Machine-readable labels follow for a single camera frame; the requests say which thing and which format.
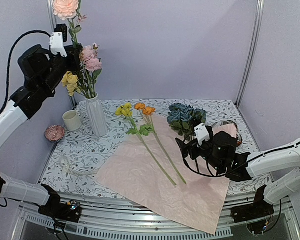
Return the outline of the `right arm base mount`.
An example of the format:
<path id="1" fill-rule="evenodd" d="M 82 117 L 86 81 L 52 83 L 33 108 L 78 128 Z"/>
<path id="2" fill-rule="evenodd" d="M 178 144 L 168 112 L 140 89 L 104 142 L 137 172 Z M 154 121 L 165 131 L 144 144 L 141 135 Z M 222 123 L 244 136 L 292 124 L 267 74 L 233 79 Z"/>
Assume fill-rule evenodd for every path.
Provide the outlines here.
<path id="1" fill-rule="evenodd" d="M 266 187 L 266 185 L 263 185 L 257 190 L 253 203 L 233 207 L 231 209 L 230 216 L 233 218 L 235 223 L 259 219 L 275 213 L 274 205 L 265 202 L 264 193 Z"/>

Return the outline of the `pink wrapping paper sheet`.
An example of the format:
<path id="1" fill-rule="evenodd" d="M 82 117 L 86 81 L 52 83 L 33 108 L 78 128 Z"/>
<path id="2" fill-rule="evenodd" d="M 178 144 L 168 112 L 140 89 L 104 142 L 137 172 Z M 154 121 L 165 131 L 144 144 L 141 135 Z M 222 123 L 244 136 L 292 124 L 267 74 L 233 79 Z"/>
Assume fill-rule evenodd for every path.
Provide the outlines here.
<path id="1" fill-rule="evenodd" d="M 176 143 L 178 134 L 165 117 L 154 115 L 154 126 L 164 148 L 185 179 L 182 181 L 153 135 L 144 137 L 149 149 L 174 180 L 173 186 L 137 136 L 129 135 L 95 176 L 96 181 L 152 212 L 192 229 L 214 234 L 230 181 L 191 172 Z M 206 161 L 198 160 L 200 172 L 208 174 Z"/>

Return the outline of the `pink peony flower stem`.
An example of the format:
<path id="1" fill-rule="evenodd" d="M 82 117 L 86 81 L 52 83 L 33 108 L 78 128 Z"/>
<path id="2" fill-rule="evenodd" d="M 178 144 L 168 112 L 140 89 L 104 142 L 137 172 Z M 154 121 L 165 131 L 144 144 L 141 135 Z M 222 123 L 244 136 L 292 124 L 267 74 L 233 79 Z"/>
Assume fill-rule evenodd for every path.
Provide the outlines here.
<path id="1" fill-rule="evenodd" d="M 97 96 L 96 84 L 103 70 L 101 58 L 98 56 L 99 47 L 97 43 L 93 43 L 84 47 L 80 53 L 81 86 L 83 95 L 87 99 Z"/>

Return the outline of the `peach peony flower stem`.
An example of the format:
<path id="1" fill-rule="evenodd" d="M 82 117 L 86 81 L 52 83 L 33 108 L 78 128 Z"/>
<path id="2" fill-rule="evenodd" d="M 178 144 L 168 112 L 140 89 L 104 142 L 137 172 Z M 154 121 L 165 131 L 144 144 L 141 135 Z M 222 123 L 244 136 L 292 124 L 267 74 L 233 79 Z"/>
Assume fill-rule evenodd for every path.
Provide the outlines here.
<path id="1" fill-rule="evenodd" d="M 86 16 L 80 13 L 81 1 L 80 0 L 54 0 L 53 1 L 53 14 L 62 21 L 66 21 L 68 24 L 68 33 L 74 49 L 76 49 L 79 55 L 79 61 L 77 63 L 78 70 L 71 70 L 73 74 L 81 77 L 81 60 L 80 53 L 83 50 L 83 46 L 78 41 L 78 33 L 82 30 L 81 22 L 86 19 Z"/>

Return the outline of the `yellow poppy flower stem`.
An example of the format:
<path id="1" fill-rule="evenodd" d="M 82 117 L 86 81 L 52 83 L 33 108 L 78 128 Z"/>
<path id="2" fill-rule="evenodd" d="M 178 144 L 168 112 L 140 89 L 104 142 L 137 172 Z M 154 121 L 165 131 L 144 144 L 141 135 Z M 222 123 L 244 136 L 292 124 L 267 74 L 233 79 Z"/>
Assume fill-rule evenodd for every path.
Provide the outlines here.
<path id="1" fill-rule="evenodd" d="M 136 135 L 138 140 L 144 145 L 152 159 L 155 161 L 159 169 L 162 171 L 162 173 L 167 177 L 167 179 L 170 181 L 170 183 L 175 187 L 177 184 L 175 181 L 170 177 L 170 175 L 166 172 L 166 170 L 162 167 L 162 165 L 159 163 L 157 158 L 154 156 L 152 151 L 149 149 L 148 145 L 144 141 L 138 126 L 133 118 L 133 111 L 132 111 L 132 105 L 130 103 L 126 103 L 124 105 L 119 106 L 115 111 L 116 116 L 123 117 L 124 120 L 127 120 L 131 124 L 131 128 L 126 132 L 128 135 Z"/>

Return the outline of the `blue flower bunch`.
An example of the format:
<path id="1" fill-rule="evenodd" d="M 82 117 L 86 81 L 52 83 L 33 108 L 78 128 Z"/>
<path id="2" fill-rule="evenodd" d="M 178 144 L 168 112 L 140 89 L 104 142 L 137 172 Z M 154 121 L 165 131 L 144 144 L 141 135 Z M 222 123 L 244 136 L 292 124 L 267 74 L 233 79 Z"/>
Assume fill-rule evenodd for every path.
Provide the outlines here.
<path id="1" fill-rule="evenodd" d="M 207 112 L 191 105 L 174 103 L 169 106 L 167 122 L 172 130 L 188 142 L 194 139 L 194 127 L 206 122 Z"/>

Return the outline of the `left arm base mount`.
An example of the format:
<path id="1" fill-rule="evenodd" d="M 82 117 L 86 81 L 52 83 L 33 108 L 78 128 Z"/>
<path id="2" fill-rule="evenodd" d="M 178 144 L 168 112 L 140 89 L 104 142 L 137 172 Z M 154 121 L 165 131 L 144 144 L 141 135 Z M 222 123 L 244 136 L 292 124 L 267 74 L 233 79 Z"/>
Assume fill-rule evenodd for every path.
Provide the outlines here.
<path id="1" fill-rule="evenodd" d="M 38 213 L 48 216 L 53 220 L 64 220 L 68 222 L 78 223 L 82 214 L 81 204 L 78 201 L 70 200 L 67 203 L 61 202 L 60 195 L 50 186 L 42 184 L 49 198 L 45 205 L 38 208 Z"/>

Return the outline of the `pale yellow rose bunch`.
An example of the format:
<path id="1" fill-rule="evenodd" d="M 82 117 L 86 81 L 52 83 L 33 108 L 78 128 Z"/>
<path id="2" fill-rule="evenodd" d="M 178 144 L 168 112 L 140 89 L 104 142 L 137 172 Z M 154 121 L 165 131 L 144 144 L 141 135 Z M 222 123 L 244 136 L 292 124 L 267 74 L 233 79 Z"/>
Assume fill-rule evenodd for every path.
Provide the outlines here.
<path id="1" fill-rule="evenodd" d="M 75 93 L 89 98 L 89 87 L 83 78 L 78 77 L 71 71 L 67 71 L 61 80 L 62 86 L 66 88 L 67 94 L 73 97 Z"/>

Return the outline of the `cream printed ribbon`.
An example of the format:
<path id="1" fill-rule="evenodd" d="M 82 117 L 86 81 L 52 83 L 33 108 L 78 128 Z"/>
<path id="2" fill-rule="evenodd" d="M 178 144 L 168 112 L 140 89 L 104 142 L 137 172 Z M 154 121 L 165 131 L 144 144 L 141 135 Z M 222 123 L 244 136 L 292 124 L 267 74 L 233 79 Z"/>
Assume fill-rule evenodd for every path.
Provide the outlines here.
<path id="1" fill-rule="evenodd" d="M 93 168 L 92 170 L 74 170 L 71 169 L 72 162 L 66 157 L 61 156 L 59 158 L 59 165 L 61 167 L 61 173 L 66 177 L 67 175 L 73 176 L 85 176 L 85 175 L 95 175 L 99 172 L 99 168 Z"/>

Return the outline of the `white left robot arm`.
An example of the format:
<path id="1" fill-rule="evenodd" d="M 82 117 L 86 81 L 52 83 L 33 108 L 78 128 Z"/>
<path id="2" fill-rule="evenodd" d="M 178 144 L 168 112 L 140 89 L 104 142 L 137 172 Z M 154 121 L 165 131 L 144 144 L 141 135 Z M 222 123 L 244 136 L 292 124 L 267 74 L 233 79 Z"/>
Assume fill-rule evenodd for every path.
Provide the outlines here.
<path id="1" fill-rule="evenodd" d="M 19 59 L 24 84 L 9 98 L 0 113 L 0 148 L 10 136 L 42 107 L 44 101 L 56 94 L 56 88 L 66 72 L 80 69 L 79 46 L 68 45 L 63 50 L 43 49 L 35 45 Z M 53 216 L 64 213 L 59 195 L 50 187 L 14 179 L 0 172 L 0 198 L 44 206 Z"/>

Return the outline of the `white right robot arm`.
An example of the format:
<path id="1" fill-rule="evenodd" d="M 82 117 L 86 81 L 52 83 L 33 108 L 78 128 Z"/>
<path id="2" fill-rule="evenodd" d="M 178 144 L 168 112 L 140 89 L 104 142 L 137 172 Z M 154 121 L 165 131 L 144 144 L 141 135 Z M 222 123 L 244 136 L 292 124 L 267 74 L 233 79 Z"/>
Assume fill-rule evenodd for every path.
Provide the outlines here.
<path id="1" fill-rule="evenodd" d="M 257 191 L 256 200 L 249 206 L 248 213 L 252 218 L 259 218 L 268 210 L 268 204 L 274 205 L 277 201 L 300 189 L 300 138 L 284 146 L 260 152 L 236 152 L 237 140 L 225 131 L 217 134 L 209 132 L 209 140 L 194 139 L 188 143 L 176 139 L 180 148 L 183 162 L 188 169 L 200 175 L 199 169 L 193 169 L 187 157 L 196 160 L 203 158 L 206 163 L 215 169 L 215 173 L 206 177 L 225 177 L 233 182 L 250 181 L 261 175 L 290 170 L 286 175 L 268 183 Z"/>

